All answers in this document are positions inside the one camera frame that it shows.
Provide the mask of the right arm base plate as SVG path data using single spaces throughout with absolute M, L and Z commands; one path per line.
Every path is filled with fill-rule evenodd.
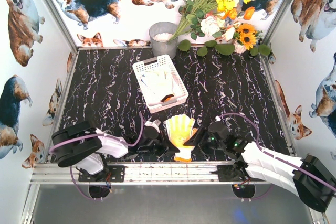
M 220 182 L 243 182 L 251 179 L 252 182 L 260 182 L 260 179 L 251 178 L 243 170 L 236 169 L 233 165 L 217 165 L 217 170 L 211 172 L 218 176 Z

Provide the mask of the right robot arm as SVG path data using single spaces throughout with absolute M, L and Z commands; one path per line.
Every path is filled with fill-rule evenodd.
M 229 133 L 223 122 L 201 126 L 184 146 L 219 148 L 233 159 L 235 173 L 281 187 L 309 208 L 326 212 L 335 197 L 335 177 L 315 156 L 284 155 Z

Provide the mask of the orange dotted glove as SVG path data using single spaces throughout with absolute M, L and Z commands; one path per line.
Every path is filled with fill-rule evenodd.
M 169 141 L 179 150 L 174 155 L 174 160 L 177 162 L 192 161 L 191 152 L 195 146 L 184 144 L 197 132 L 198 128 L 194 128 L 194 124 L 195 119 L 186 114 L 175 115 L 165 121 Z

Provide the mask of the white perforated storage basket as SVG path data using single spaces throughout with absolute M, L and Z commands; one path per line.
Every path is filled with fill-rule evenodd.
M 169 55 L 161 55 L 132 65 L 150 113 L 181 105 L 188 91 Z

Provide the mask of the beige knit glove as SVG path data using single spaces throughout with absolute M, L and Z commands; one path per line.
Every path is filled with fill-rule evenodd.
M 174 97 L 173 76 L 170 72 L 146 71 L 141 76 L 141 82 L 159 102 L 166 102 Z

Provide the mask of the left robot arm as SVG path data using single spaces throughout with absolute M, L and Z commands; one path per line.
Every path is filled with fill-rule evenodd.
M 128 161 L 141 155 L 163 157 L 180 152 L 160 130 L 160 120 L 140 121 L 140 132 L 134 143 L 127 142 L 126 137 L 105 133 L 92 122 L 84 121 L 54 133 L 53 147 L 49 152 L 55 155 L 59 167 L 76 166 L 90 175 L 106 168 L 106 156 Z

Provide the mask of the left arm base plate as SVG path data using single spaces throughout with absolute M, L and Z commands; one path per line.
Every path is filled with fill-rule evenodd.
M 124 182 L 125 166 L 123 165 L 108 165 L 102 171 L 95 175 L 90 175 L 84 169 L 79 172 L 79 182 Z

